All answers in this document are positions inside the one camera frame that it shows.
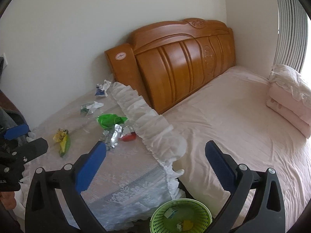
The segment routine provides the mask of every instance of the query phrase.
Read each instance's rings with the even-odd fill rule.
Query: yellow snack wrapper
[[[59,155],[63,157],[70,147],[70,137],[68,130],[58,129],[53,140],[60,145]]]

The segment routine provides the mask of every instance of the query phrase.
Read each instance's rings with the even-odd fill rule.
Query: floor
[[[25,232],[25,221],[17,218],[19,224],[21,225],[21,230]],[[129,228],[127,230],[119,230],[119,231],[111,231],[111,233],[149,233],[149,220],[143,221],[138,220],[137,222],[133,223],[134,226],[132,228]]]
[[[134,222],[134,227],[129,228],[127,230],[119,230],[119,231],[111,231],[111,233],[149,233],[149,220],[143,221],[139,220],[137,222]]]

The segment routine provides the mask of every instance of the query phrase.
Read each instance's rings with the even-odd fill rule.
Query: plastic wrapper
[[[59,155],[63,157],[70,148],[70,137],[68,130],[58,129],[53,140],[60,145]]]
[[[101,141],[106,144],[106,150],[110,151],[118,145],[119,138],[122,134],[122,126],[115,124],[113,129],[106,129],[103,131]]]
[[[108,80],[105,80],[104,81],[104,84],[100,85],[100,84],[97,84],[96,85],[96,93],[95,93],[95,96],[98,96],[98,97],[107,97],[108,94],[107,94],[107,90],[108,88],[110,87],[111,85],[111,82],[108,81]]]
[[[103,103],[98,103],[98,102],[89,102],[89,103],[84,103],[81,105],[80,113],[86,113],[86,115],[91,115],[94,113],[94,111],[100,107],[102,107],[104,104]]]
[[[116,114],[104,114],[96,118],[97,122],[103,129],[111,129],[115,124],[122,124],[127,120],[127,117],[120,117]]]
[[[121,141],[128,142],[136,139],[136,133],[132,126],[125,126],[120,137]]]

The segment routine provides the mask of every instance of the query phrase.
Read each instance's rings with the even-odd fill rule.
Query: pink folded blanket
[[[293,111],[284,107],[271,97],[268,97],[266,105],[279,113],[282,117],[288,120],[293,126],[295,126],[306,138],[311,136],[311,126],[301,120]]]
[[[311,88],[293,68],[275,64],[266,105],[287,119],[306,138],[311,136]]]
[[[301,120],[307,124],[311,124],[311,109],[307,108],[303,104],[302,100],[295,100],[291,93],[285,91],[275,82],[271,84],[268,91],[268,96],[293,111]]]

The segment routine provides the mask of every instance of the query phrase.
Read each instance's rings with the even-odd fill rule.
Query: green plastic trash basket
[[[166,218],[164,213],[173,208],[177,212],[172,218]],[[212,215],[208,208],[192,199],[177,199],[169,201],[160,206],[151,217],[150,232],[151,233],[179,233],[177,224],[184,220],[193,222],[192,229],[182,231],[187,233],[203,233],[212,223]]]

